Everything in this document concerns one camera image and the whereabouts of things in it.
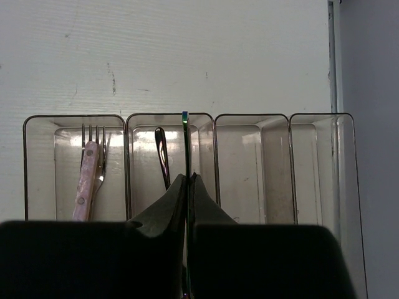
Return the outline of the pink handled fork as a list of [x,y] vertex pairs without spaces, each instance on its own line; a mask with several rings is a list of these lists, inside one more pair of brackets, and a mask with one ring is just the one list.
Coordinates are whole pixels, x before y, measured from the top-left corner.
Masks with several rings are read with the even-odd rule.
[[98,160],[99,146],[96,142],[89,141],[85,145],[80,168],[80,177],[72,216],[74,221],[87,221],[89,219]]

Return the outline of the black spoon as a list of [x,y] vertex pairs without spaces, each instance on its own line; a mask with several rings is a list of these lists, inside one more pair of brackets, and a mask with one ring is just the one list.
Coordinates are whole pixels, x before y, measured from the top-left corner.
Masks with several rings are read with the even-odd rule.
[[168,163],[168,153],[166,146],[166,136],[165,131],[162,127],[158,127],[155,129],[155,143],[156,150],[158,153],[158,159],[160,162],[160,167],[163,175],[165,189],[170,187],[170,169]]

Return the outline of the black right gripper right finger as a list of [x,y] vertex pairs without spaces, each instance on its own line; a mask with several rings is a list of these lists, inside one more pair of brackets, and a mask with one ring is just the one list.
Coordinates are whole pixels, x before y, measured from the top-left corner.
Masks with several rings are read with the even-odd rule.
[[355,298],[342,251],[319,225],[238,224],[190,179],[189,273],[195,298]]

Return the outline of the black handled steel fork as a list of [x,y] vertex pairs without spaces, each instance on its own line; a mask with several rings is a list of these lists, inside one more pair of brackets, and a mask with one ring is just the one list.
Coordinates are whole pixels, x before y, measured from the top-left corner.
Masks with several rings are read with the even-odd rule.
[[107,139],[106,139],[106,127],[95,126],[95,139],[93,139],[93,127],[89,125],[89,141],[94,141],[99,149],[97,170],[94,182],[93,199],[101,188],[107,170]]

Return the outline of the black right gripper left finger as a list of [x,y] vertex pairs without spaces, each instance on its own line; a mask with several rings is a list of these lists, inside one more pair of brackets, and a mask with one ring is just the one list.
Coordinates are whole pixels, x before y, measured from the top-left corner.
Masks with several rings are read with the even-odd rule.
[[129,221],[1,224],[2,298],[179,298],[186,178]]

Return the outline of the rainbow spoon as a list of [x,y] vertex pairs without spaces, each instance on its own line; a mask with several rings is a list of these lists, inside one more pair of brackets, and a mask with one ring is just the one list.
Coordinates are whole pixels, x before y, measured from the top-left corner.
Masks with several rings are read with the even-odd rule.
[[191,133],[190,133],[190,120],[189,113],[187,111],[182,112],[182,125],[183,125],[183,137],[184,137],[184,147],[185,147],[185,177],[186,177],[186,284],[187,292],[186,297],[191,298],[191,282],[190,282],[190,268],[188,262],[188,249],[189,249],[189,239],[190,239],[190,177],[191,177]]

